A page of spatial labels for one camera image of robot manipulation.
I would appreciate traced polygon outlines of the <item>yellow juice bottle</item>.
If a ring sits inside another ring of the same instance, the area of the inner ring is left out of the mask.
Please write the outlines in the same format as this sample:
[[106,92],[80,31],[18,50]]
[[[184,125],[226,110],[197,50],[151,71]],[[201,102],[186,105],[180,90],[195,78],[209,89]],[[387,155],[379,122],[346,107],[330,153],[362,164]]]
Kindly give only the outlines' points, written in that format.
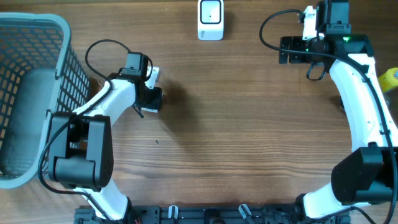
[[378,82],[383,93],[387,93],[388,91],[397,88],[398,86],[397,71],[398,71],[397,67],[390,68],[378,78]]

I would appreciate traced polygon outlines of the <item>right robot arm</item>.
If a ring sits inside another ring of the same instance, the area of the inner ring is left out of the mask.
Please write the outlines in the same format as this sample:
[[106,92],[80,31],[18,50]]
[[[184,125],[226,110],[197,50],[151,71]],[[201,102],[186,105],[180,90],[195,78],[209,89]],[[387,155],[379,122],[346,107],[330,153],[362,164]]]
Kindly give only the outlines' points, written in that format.
[[397,205],[397,126],[377,80],[371,42],[352,33],[348,1],[320,1],[297,15],[303,33],[281,38],[279,62],[323,67],[340,94],[352,142],[330,182],[300,199],[303,218],[320,221],[388,203],[389,222]]

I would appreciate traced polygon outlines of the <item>red white snack box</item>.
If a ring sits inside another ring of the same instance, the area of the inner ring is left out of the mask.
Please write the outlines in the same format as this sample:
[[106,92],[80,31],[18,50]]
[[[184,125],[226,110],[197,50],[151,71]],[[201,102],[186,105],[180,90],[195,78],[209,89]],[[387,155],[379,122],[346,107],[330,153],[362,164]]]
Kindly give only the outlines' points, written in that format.
[[157,109],[150,109],[150,108],[144,108],[144,107],[142,107],[141,110],[142,111],[146,111],[146,112],[151,112],[151,113],[158,113],[159,112],[159,110],[157,110]]

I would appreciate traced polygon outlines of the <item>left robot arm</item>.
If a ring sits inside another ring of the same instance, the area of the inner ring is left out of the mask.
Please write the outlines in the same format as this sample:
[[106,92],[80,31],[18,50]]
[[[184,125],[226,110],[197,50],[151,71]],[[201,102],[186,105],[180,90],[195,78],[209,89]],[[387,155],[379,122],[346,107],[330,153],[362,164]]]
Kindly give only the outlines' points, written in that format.
[[81,195],[91,205],[88,211],[76,211],[76,223],[135,223],[130,199],[112,179],[111,129],[128,108],[159,111],[163,94],[155,85],[158,79],[157,67],[146,77],[122,69],[89,102],[53,116],[39,164],[46,165],[50,179],[63,186],[56,193]]

